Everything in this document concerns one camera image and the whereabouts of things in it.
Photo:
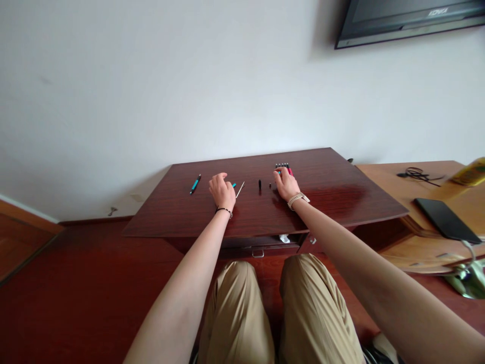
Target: black pen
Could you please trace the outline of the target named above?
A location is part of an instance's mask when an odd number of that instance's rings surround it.
[[[194,182],[190,194],[192,194],[196,190],[197,184],[199,183],[200,180],[201,180],[201,174],[199,174],[199,177],[197,177],[196,181]]]

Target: hand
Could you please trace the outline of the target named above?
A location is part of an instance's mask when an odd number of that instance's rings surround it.
[[[286,167],[279,167],[273,172],[274,181],[278,187],[278,192],[283,199],[288,202],[291,197],[300,193],[300,187],[298,187],[295,177],[288,173]]]
[[[236,203],[236,193],[231,182],[224,182],[227,173],[219,173],[209,181],[209,191],[214,197],[214,202],[219,208],[224,207],[232,211]]]

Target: wristwatch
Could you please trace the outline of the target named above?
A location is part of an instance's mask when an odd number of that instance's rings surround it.
[[[290,200],[288,201],[288,207],[291,211],[294,211],[292,209],[292,205],[293,205],[293,202],[295,202],[297,199],[304,199],[306,202],[310,202],[310,200],[308,199],[308,197],[306,197],[304,194],[302,194],[301,192],[293,197],[290,198]]]

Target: metal rod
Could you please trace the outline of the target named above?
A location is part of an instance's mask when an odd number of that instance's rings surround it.
[[[237,192],[237,195],[236,195],[236,198],[239,196],[239,194],[241,193],[241,190],[243,189],[244,187],[244,182],[242,183],[241,185],[241,188],[239,189],[239,191]]]

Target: black cable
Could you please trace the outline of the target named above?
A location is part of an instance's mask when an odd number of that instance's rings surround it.
[[[414,178],[414,179],[418,179],[418,180],[428,182],[431,185],[441,187],[440,185],[434,184],[433,182],[430,182],[430,181],[442,179],[442,178],[445,177],[444,175],[441,176],[441,177],[438,177],[438,178],[428,178],[429,174],[424,174],[423,172],[424,171],[421,168],[409,167],[409,168],[406,168],[405,173],[398,173],[396,175],[398,177],[402,177],[402,178],[411,177],[411,178]]]

